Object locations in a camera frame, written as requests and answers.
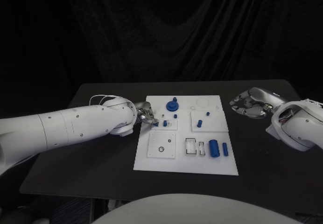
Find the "black curtain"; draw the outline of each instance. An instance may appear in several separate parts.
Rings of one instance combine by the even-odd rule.
[[[279,78],[320,99],[311,78],[323,70],[321,1],[70,4],[105,82]]]

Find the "white platform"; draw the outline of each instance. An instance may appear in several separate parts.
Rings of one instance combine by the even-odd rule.
[[[173,97],[177,98],[178,110],[174,112],[167,111],[165,104],[171,101]],[[170,127],[168,130],[155,129],[151,125],[141,124],[140,140],[134,161],[134,170],[144,171],[163,171],[163,172],[178,172],[178,173],[197,173],[197,174],[220,174],[220,175],[238,175],[238,169],[235,165],[233,151],[230,146],[229,133],[223,132],[223,128],[227,128],[226,121],[223,126],[223,120],[217,119],[219,125],[223,126],[219,130],[222,132],[193,132],[191,131],[191,112],[202,111],[202,114],[210,112],[210,116],[204,119],[202,127],[206,127],[206,120],[210,120],[215,115],[223,114],[222,104],[219,96],[147,96],[145,100],[151,103],[154,117],[160,120],[160,126],[163,121],[171,123],[171,120],[177,121],[177,130]],[[150,158],[148,157],[148,142],[151,133],[173,133],[174,134],[174,157],[170,158]],[[196,155],[186,154],[186,138],[196,139]],[[209,140],[217,140],[220,156],[210,157]],[[167,145],[167,139],[161,139],[163,144]],[[203,142],[204,156],[199,155],[199,142]],[[227,145],[229,156],[223,156],[222,143]],[[163,154],[152,147],[154,153]]]

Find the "cable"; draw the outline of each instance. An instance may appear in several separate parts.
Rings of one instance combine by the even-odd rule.
[[[92,97],[89,98],[89,105],[90,105],[90,100],[92,100],[93,97],[103,97],[103,98],[105,98],[105,97],[116,97],[116,96],[114,96],[114,95],[95,95],[95,96],[92,96]]]

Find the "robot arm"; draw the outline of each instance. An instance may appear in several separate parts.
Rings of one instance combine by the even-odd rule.
[[[115,97],[89,105],[24,117],[0,119],[0,175],[24,158],[103,135],[125,136],[135,123],[157,123],[148,102]]]
[[[287,102],[278,94],[261,88],[245,91],[230,105],[238,101],[243,101],[245,108],[232,106],[232,109],[249,118],[261,119],[272,113],[265,131],[289,147],[300,151],[314,145],[323,148],[323,104],[308,99]]]

